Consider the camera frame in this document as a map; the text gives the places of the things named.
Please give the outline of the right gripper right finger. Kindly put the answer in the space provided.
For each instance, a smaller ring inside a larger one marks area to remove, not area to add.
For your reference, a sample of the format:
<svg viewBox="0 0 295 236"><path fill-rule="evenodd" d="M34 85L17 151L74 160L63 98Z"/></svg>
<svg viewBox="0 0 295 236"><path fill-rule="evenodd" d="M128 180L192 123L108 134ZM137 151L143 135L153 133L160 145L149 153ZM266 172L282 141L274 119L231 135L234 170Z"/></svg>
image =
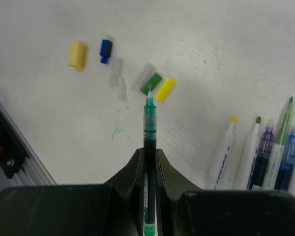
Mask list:
<svg viewBox="0 0 295 236"><path fill-rule="evenodd" d="M156 216L160 236L194 236L188 192L202 189L174 168L161 149L156 150Z"/></svg>

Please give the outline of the purple pen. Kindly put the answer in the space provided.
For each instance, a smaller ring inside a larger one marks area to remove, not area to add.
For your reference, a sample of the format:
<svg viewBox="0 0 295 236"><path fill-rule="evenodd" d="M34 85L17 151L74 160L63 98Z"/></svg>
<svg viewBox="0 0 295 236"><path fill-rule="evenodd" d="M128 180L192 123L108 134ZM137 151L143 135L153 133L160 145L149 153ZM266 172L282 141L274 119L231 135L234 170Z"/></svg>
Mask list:
<svg viewBox="0 0 295 236"><path fill-rule="evenodd" d="M250 183L250 189L252 190L261 189L263 184L266 168L272 150L273 137L273 120L271 120L260 139L258 154Z"/></svg>

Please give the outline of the yellow pen cap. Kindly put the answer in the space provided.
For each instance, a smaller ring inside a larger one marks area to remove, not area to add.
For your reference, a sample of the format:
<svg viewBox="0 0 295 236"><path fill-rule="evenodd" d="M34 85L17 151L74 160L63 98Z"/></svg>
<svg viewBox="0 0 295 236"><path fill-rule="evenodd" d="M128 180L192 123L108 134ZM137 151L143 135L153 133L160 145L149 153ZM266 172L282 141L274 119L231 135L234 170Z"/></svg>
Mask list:
<svg viewBox="0 0 295 236"><path fill-rule="evenodd" d="M68 65L76 71L84 69L87 47L82 41L72 41L70 45Z"/></svg>

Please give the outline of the green capped white marker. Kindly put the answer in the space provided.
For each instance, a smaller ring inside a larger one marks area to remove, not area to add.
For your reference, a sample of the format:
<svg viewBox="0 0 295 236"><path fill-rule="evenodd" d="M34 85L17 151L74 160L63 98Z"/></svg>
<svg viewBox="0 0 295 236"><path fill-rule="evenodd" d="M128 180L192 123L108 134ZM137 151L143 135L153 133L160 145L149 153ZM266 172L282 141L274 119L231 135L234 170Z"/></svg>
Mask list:
<svg viewBox="0 0 295 236"><path fill-rule="evenodd" d="M258 116L250 133L246 137L235 179L235 190L249 190L260 143L260 125L261 117Z"/></svg>

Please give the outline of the green marker cap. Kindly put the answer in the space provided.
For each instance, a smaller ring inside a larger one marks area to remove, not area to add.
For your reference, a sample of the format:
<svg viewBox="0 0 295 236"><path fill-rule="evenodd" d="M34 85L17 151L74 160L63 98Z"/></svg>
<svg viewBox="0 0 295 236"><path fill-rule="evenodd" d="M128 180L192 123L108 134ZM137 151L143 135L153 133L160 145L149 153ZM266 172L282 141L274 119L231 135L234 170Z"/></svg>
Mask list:
<svg viewBox="0 0 295 236"><path fill-rule="evenodd" d="M162 76L158 72L155 72L141 87L140 92L144 95L148 95L148 92L153 91L161 81Z"/></svg>

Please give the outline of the dark green clear highlighter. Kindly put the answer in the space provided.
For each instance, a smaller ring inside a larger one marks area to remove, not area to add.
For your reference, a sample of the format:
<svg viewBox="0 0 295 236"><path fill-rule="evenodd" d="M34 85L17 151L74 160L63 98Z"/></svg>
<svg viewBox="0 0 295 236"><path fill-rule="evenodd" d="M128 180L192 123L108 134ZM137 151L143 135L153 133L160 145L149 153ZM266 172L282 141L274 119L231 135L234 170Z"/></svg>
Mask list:
<svg viewBox="0 0 295 236"><path fill-rule="evenodd" d="M144 106L144 235L155 235L156 106L151 90Z"/></svg>

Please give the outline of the blue pen cap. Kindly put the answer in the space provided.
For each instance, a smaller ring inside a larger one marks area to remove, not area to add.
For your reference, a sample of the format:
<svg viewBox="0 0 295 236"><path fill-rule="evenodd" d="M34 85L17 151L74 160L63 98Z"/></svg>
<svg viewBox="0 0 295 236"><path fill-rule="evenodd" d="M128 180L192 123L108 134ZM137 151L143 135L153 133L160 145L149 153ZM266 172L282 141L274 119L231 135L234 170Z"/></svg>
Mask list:
<svg viewBox="0 0 295 236"><path fill-rule="evenodd" d="M101 48L100 48L100 62L102 64L108 64L109 59L112 54L113 49L113 38L111 36L104 36L104 38L101 41Z"/></svg>

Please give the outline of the blue pen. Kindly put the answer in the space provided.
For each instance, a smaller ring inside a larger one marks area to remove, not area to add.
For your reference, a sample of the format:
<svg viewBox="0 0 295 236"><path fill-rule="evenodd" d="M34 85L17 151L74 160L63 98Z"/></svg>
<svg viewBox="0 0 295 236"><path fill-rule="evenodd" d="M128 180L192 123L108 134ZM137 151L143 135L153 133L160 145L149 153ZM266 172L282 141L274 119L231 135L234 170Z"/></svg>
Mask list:
<svg viewBox="0 0 295 236"><path fill-rule="evenodd" d="M275 189L288 190L293 168L295 165L295 127L288 136L287 145L284 150L280 169L278 172Z"/></svg>

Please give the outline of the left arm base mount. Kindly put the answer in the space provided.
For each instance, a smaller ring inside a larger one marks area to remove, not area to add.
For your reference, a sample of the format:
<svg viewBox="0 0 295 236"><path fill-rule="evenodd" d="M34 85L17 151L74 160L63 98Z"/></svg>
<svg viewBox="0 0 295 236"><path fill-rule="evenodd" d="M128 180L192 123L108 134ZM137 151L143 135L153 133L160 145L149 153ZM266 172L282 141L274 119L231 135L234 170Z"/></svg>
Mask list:
<svg viewBox="0 0 295 236"><path fill-rule="evenodd" d="M27 151L0 111L0 167L9 179L19 172Z"/></svg>

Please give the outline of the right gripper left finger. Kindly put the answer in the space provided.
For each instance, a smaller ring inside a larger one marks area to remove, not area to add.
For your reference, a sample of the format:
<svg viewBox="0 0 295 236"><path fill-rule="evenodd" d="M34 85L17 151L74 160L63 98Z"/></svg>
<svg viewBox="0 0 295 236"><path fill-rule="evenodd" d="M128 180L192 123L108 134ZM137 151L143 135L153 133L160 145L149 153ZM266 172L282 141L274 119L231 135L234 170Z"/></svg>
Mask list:
<svg viewBox="0 0 295 236"><path fill-rule="evenodd" d="M139 148L128 163L105 182L111 184L121 197L129 215L126 221L132 223L132 228L139 236L144 234L143 164L144 149Z"/></svg>

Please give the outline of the clear highlighter cap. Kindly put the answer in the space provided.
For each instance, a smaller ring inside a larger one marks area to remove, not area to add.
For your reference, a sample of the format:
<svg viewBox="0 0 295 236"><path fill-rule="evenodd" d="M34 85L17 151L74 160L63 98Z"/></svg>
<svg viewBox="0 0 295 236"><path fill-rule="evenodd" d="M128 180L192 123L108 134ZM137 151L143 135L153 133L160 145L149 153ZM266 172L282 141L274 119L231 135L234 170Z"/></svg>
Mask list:
<svg viewBox="0 0 295 236"><path fill-rule="evenodd" d="M118 100L126 101L127 100L127 86L125 79L123 77L118 78Z"/></svg>
<svg viewBox="0 0 295 236"><path fill-rule="evenodd" d="M120 81L123 81L124 78L122 76L123 69L123 58L114 58L110 76L110 88L114 89L120 85Z"/></svg>

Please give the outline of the yellow capped white marker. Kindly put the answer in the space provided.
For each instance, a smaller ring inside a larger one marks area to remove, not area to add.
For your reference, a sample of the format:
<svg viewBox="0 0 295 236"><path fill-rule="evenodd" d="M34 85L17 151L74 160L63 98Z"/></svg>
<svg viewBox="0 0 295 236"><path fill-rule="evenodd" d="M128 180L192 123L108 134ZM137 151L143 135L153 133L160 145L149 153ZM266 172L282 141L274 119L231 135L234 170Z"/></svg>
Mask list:
<svg viewBox="0 0 295 236"><path fill-rule="evenodd" d="M231 118L230 124L221 136L217 146L215 156L212 161L208 176L206 178L205 189L216 189L223 177L229 154L235 139L236 116Z"/></svg>

